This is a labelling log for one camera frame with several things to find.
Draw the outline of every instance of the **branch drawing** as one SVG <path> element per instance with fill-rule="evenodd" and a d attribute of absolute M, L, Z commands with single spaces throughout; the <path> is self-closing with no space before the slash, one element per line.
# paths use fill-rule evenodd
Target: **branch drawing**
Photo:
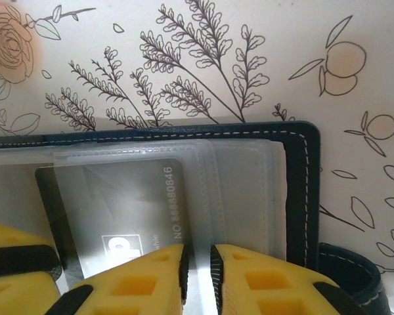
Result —
<path fill-rule="evenodd" d="M 143 69 L 139 68 L 135 72 L 132 72 L 130 78 L 136 81 L 134 87 L 138 89 L 137 94 L 144 97 L 142 103 L 150 108 L 150 110 L 144 111 L 148 117 L 151 117 L 151 119 L 148 120 L 149 125 L 151 127 L 170 126 L 170 123 L 166 121 L 161 123 L 161 121 L 171 112 L 164 108 L 160 108 L 161 94 L 152 94 L 152 84 L 148 82 L 149 77 L 143 75 Z"/>
<path fill-rule="evenodd" d="M 141 45 L 141 51 L 143 58 L 147 60 L 144 63 L 144 68 L 151 69 L 153 72 L 171 73 L 175 68 L 184 71 L 232 115 L 241 122 L 245 122 L 244 108 L 248 108 L 261 100 L 259 95 L 254 92 L 249 93 L 248 90 L 267 84 L 269 81 L 269 78 L 262 73 L 253 76 L 249 75 L 250 71 L 255 70 L 267 61 L 264 57 L 255 56 L 249 59 L 248 56 L 249 51 L 264 43 L 265 38 L 252 35 L 252 31 L 248 30 L 247 25 L 242 26 L 241 35 L 246 40 L 247 45 L 245 53 L 239 49 L 243 57 L 241 58 L 241 56 L 237 55 L 237 61 L 244 63 L 244 69 L 238 64 L 234 65 L 233 69 L 236 78 L 233 79 L 234 87 L 232 87 L 222 63 L 223 57 L 233 45 L 232 39 L 225 38 L 229 25 L 221 23 L 222 13 L 215 12 L 215 4 L 213 2 L 208 0 L 186 0 L 185 2 L 189 4 L 192 19 L 197 23 L 198 27 L 195 28 L 192 22 L 187 24 L 182 14 L 175 16 L 173 9 L 166 9 L 165 5 L 162 5 L 158 10 L 161 15 L 156 22 L 164 25 L 164 32 L 172 33 L 171 39 L 178 43 L 178 47 L 173 48 L 170 41 L 165 43 L 161 35 L 155 38 L 152 31 L 149 31 L 147 34 L 142 32 L 141 39 L 144 41 L 144 44 Z M 188 51 L 191 57 L 197 59 L 195 65 L 198 69 L 206 69 L 212 66 L 217 68 L 236 103 L 238 113 L 201 79 L 181 64 L 181 50 Z"/>
<path fill-rule="evenodd" d="M 29 14 L 24 17 L 14 6 L 0 7 L 0 101 L 5 100 L 11 93 L 12 85 L 19 84 L 33 73 L 35 54 L 32 49 L 33 35 L 46 39 L 59 40 L 60 34 L 53 23 L 65 16 L 73 16 L 95 8 L 82 9 L 62 14 L 62 6 L 53 10 L 53 14 L 46 18 L 34 20 Z M 51 75 L 42 71 L 45 79 Z M 27 113 L 18 116 L 7 125 L 7 113 L 0 110 L 0 135 L 27 135 L 34 132 L 39 125 L 37 114 Z"/>
<path fill-rule="evenodd" d="M 209 113 L 211 107 L 210 98 L 204 98 L 203 91 L 198 90 L 195 82 L 183 81 L 181 77 L 178 77 L 170 85 L 165 85 L 161 95 L 165 97 L 167 102 L 171 103 L 172 107 L 186 112 L 188 117 L 203 114 L 212 122 L 218 123 Z"/>
<path fill-rule="evenodd" d="M 328 34 L 325 58 L 312 60 L 289 77 L 297 79 L 320 66 L 318 71 L 319 96 L 327 93 L 341 96 L 350 93 L 358 83 L 358 73 L 365 67 L 366 51 L 351 41 L 335 43 L 353 15 L 344 18 Z"/>
<path fill-rule="evenodd" d="M 365 232 L 365 230 L 363 228 L 357 226 L 356 224 L 350 223 L 349 221 L 346 221 L 346 220 L 344 220 L 342 218 L 339 218 L 339 217 L 333 215 L 331 212 L 329 212 L 329 210 L 324 208 L 322 205 L 320 205 L 320 213 L 322 213 L 323 215 L 326 215 L 327 217 L 330 217 L 330 218 L 336 219 L 337 221 L 345 223 L 345 224 L 347 224 L 349 226 L 352 226 L 353 228 L 356 228 L 357 230 Z"/>
<path fill-rule="evenodd" d="M 286 120 L 295 121 L 296 120 L 294 116 L 288 118 L 288 110 L 285 108 L 281 109 L 281 107 L 282 107 L 281 103 L 277 103 L 276 105 L 274 105 L 275 111 L 272 113 L 273 116 L 279 117 L 282 121 L 286 121 Z"/>
<path fill-rule="evenodd" d="M 67 121 L 75 131 L 96 130 L 93 107 L 88 106 L 85 99 L 79 101 L 77 93 L 72 94 L 70 88 L 61 88 L 60 98 L 46 94 L 45 99 L 45 108 L 50 109 L 53 115 L 60 116 L 62 121 Z"/>
<path fill-rule="evenodd" d="M 365 142 L 376 153 L 387 157 L 377 141 L 390 139 L 394 135 L 394 118 L 391 115 L 382 114 L 368 120 L 369 113 L 363 114 L 360 130 L 344 130 L 351 135 L 362 136 Z"/>

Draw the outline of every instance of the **floral wallpaper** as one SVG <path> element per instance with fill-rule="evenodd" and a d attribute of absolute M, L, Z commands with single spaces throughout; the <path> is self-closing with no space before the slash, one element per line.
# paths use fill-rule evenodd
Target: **floral wallpaper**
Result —
<path fill-rule="evenodd" d="M 374 261 L 394 312 L 394 1 L 0 5 L 0 136 L 307 120 L 320 237 Z"/>

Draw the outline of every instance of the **square cutout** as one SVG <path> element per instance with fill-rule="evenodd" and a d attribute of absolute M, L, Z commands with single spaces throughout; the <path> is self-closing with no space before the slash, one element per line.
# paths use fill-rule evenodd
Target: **square cutout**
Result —
<path fill-rule="evenodd" d="M 115 286 L 113 295 L 151 295 L 158 277 L 156 276 L 125 276 Z"/>
<path fill-rule="evenodd" d="M 300 299 L 263 299 L 257 304 L 262 315 L 314 315 Z"/>
<path fill-rule="evenodd" d="M 254 270 L 245 273 L 245 279 L 251 290 L 288 289 L 292 283 L 279 271 Z"/>

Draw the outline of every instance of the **fern illustration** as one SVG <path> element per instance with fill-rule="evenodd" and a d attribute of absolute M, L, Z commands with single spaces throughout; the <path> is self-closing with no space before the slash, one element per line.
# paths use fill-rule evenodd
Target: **fern illustration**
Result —
<path fill-rule="evenodd" d="M 253 75 L 253 71 L 260 67 L 262 64 L 267 62 L 265 57 L 254 56 L 250 59 L 249 53 L 253 51 L 258 46 L 265 42 L 265 38 L 259 35 L 252 35 L 252 31 L 248 29 L 247 25 L 243 25 L 241 28 L 241 37 L 245 40 L 246 46 L 244 51 L 240 48 L 236 49 L 236 60 L 242 63 L 242 66 L 235 64 L 232 70 L 236 76 L 233 81 L 234 91 L 240 103 L 238 104 L 238 109 L 240 115 L 244 117 L 243 110 L 248 108 L 255 103 L 261 101 L 261 96 L 251 92 L 254 87 L 259 87 L 261 85 L 266 85 L 270 79 L 262 73 L 257 73 Z"/>
<path fill-rule="evenodd" d="M 97 124 L 93 117 L 94 109 L 87 104 L 85 99 L 79 101 L 77 93 L 73 93 L 70 88 L 61 88 L 61 97 L 54 94 L 45 94 L 45 108 L 51 109 L 51 113 L 60 116 L 63 121 L 68 121 L 68 125 L 76 131 L 95 131 Z"/>
<path fill-rule="evenodd" d="M 115 121 L 117 125 L 124 126 L 126 129 L 139 129 L 145 127 L 145 122 L 140 116 L 136 118 L 126 116 L 124 108 L 119 108 L 117 111 L 115 107 L 111 107 L 106 110 L 106 117 L 108 117 L 110 121 Z"/>
<path fill-rule="evenodd" d="M 177 80 L 170 85 L 165 85 L 161 94 L 165 97 L 167 102 L 171 103 L 172 107 L 186 112 L 188 117 L 204 114 L 214 123 L 218 123 L 209 114 L 211 100 L 209 98 L 204 98 L 203 91 L 198 90 L 196 82 L 191 83 L 189 80 L 183 81 L 181 77 L 178 77 Z"/>
<path fill-rule="evenodd" d="M 166 121 L 161 123 L 161 120 L 171 112 L 160 107 L 161 95 L 152 94 L 152 84 L 148 82 L 149 77 L 143 75 L 143 71 L 142 68 L 137 69 L 135 72 L 131 73 L 130 78 L 135 80 L 134 87 L 138 89 L 137 94 L 144 97 L 142 103 L 150 108 L 144 111 L 148 117 L 151 117 L 151 119 L 148 120 L 148 124 L 151 127 L 170 126 L 170 123 Z"/>

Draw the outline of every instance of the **yellow and black tool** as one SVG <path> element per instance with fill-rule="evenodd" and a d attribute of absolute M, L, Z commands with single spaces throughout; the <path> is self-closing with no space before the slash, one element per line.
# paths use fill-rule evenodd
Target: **yellow and black tool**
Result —
<path fill-rule="evenodd" d="M 48 272 L 57 280 L 62 272 L 54 248 L 42 238 L 0 224 L 0 276 Z"/>
<path fill-rule="evenodd" d="M 366 315 L 331 279 L 233 245 L 211 249 L 219 315 Z"/>
<path fill-rule="evenodd" d="M 171 245 L 78 283 L 46 315 L 181 315 L 187 277 L 186 247 Z"/>

